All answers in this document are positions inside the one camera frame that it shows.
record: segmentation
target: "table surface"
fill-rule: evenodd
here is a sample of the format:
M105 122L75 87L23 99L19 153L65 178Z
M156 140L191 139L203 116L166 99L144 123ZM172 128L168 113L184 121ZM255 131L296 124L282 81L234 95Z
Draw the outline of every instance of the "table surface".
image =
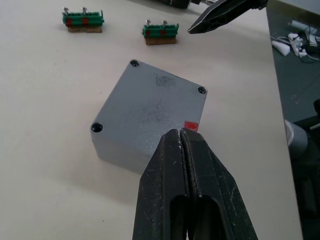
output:
M69 33L62 7L103 10L103 33ZM235 178L260 240L301 240L266 11L213 32L151 0L1 4L0 237L129 240L140 176L98 159L90 125L131 59L208 89L198 132ZM180 24L178 43L141 29Z

